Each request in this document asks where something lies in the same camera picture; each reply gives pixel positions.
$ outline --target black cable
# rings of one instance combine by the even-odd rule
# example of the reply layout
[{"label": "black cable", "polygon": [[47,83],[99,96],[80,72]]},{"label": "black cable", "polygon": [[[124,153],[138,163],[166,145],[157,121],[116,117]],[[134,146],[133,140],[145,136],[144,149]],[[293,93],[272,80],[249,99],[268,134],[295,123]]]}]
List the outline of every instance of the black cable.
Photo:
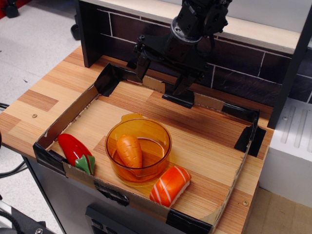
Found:
[{"label": "black cable", "polygon": [[4,211],[0,211],[0,216],[3,216],[6,219],[10,220],[12,222],[13,226],[15,227],[15,230],[17,231],[17,233],[22,234],[21,229],[20,229],[20,225],[16,221],[16,219],[13,218],[13,216],[11,216],[9,213],[4,212]]},{"label": "black cable", "polygon": [[21,168],[23,165],[25,164],[25,162],[22,162],[19,166],[17,166],[15,169],[9,171],[9,172],[4,172],[4,173],[0,173],[0,179],[1,178],[5,178],[5,177],[8,177],[8,176],[12,176],[16,173],[19,173],[21,171],[24,171],[27,169],[27,167],[24,167],[24,168]]},{"label": "black cable", "polygon": [[1,103],[1,102],[0,102],[0,108],[6,109],[7,107],[9,107],[8,104]]}]

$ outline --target white radiator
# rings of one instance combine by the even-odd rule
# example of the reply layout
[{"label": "white radiator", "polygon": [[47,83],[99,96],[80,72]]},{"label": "white radiator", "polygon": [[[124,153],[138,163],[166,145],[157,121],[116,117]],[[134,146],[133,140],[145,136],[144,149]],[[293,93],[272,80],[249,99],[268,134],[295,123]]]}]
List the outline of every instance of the white radiator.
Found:
[{"label": "white radiator", "polygon": [[312,105],[287,99],[260,176],[260,187],[312,207]]}]

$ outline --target wooden shelf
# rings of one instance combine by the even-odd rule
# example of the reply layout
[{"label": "wooden shelf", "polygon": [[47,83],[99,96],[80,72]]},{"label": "wooden shelf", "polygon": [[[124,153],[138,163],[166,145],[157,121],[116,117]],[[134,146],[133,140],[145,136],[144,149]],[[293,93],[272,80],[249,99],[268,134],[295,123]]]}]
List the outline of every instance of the wooden shelf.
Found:
[{"label": "wooden shelf", "polygon": [[[171,23],[181,6],[160,0],[83,0],[99,6],[116,9],[125,13]],[[271,27],[242,19],[227,17],[229,25],[224,27],[223,38],[233,39],[246,44],[293,54],[300,33]]]}]

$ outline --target dark tile backsplash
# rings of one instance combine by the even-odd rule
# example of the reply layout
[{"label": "dark tile backsplash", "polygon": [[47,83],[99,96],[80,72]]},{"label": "dark tile backsplash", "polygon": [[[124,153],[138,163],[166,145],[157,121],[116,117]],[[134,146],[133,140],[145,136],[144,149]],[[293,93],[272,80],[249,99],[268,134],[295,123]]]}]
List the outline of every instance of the dark tile backsplash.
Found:
[{"label": "dark tile backsplash", "polygon": [[[200,50],[210,51],[208,39],[202,39],[199,45]],[[226,43],[215,40],[215,49],[207,58],[209,63],[220,67],[226,67],[248,75],[259,74],[264,52],[233,43]]]},{"label": "dark tile backsplash", "polygon": [[308,102],[312,92],[312,78],[301,75],[296,76],[289,97]]},{"label": "dark tile backsplash", "polygon": [[[133,52],[139,34],[162,36],[170,32],[168,24],[100,7],[102,53],[124,61],[135,61]],[[199,50],[210,51],[208,39]],[[226,93],[274,106],[292,55],[217,37],[215,49],[207,57],[207,74],[197,83]],[[308,50],[290,97],[311,103],[312,51]],[[151,64],[151,69],[173,76],[176,72]]]},{"label": "dark tile backsplash", "polygon": [[166,35],[170,33],[170,28],[115,14],[111,14],[111,26],[113,37],[129,41],[137,41],[139,34]]},{"label": "dark tile backsplash", "polygon": [[247,74],[215,68],[213,88],[262,104],[273,106],[282,85]]},{"label": "dark tile backsplash", "polygon": [[309,48],[306,51],[304,59],[302,60],[299,70],[299,75],[312,77],[312,49]]},{"label": "dark tile backsplash", "polygon": [[282,84],[290,61],[290,58],[266,53],[259,77]]}]

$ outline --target red pepper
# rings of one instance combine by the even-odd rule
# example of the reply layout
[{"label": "red pepper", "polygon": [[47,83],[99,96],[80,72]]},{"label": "red pepper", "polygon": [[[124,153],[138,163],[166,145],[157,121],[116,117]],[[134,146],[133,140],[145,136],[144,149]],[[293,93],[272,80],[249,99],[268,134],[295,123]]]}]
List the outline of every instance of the red pepper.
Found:
[{"label": "red pepper", "polygon": [[79,140],[70,134],[60,134],[58,143],[70,165],[77,167],[89,175],[93,175],[95,158]]}]

